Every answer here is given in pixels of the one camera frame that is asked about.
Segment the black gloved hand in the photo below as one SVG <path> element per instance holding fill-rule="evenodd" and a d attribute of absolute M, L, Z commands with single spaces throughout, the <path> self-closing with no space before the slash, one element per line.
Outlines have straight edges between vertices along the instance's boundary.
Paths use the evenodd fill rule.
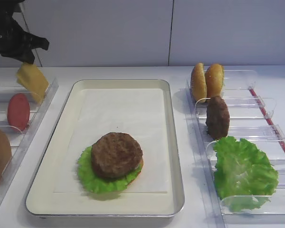
<path fill-rule="evenodd" d="M 20 62 L 33 64 L 35 56 L 32 50 L 48 50 L 46 38 L 26 32 L 13 18 L 19 9 L 21 0 L 0 0 L 0 55 Z"/>

